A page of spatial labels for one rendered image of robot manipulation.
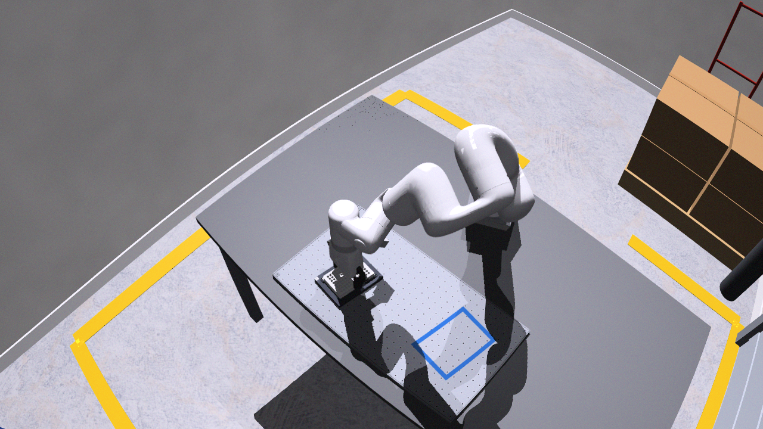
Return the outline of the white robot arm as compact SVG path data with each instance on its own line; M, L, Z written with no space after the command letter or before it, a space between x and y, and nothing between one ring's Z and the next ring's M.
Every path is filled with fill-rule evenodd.
M454 152L474 203L460 206L446 173L423 163L374 199L361 218L355 203L333 203L328 211L332 247L344 254L356 248L373 254L387 246L395 224L408 226L420 218L427 235L442 237L486 217L501 214L510 223L531 211L534 194L506 133L489 125L468 126L456 135Z

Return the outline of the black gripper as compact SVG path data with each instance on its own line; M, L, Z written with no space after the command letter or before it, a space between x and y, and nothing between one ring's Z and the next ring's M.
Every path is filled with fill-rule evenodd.
M329 241L327 241L327 244L329 246L330 258L334 262L333 263L334 268L339 267L340 270L344 272L349 279L354 279L353 281L354 290L363 286L364 284L363 282L366 282L369 279L367 275L365 274L365 272L363 271L364 262L363 262L362 253L357 249L347 254L336 251L331 245L331 237ZM356 278L355 275L357 274L359 274L359 277Z

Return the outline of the blue tape outline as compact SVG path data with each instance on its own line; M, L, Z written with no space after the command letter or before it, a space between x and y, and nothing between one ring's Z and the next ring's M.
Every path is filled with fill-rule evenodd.
M418 347L418 344L420 344L423 340L427 339L437 331L437 329L441 329L445 324L449 323L451 320L453 320L456 316L461 314L461 312L464 312L481 330L482 332L487 335L487 337L490 339L487 344L484 345L484 347L480 348L477 352L475 352L473 355L471 355L468 359L465 360L465 362L461 363L459 366L457 366L455 369L453 369L450 373L446 375L446 373L442 372L442 370L437 366L437 364L434 363L434 361L431 360L431 358L428 357L427 353L423 352L422 348ZM419 354L422 355L423 358L427 359L428 363L432 365L432 367L441 375L442 378L447 380L448 378L452 377L456 372L460 371L461 368L463 368L466 364L470 363L472 359L476 358L480 353L484 352L485 349L490 347L491 344L495 342L495 338L485 329L482 324L479 323L469 312L465 309L465 307L461 307L461 309L456 310L454 314L449 316L446 320L442 321L441 324L438 324L436 328L431 329L430 332L420 337L418 340L413 342L411 345L419 352Z

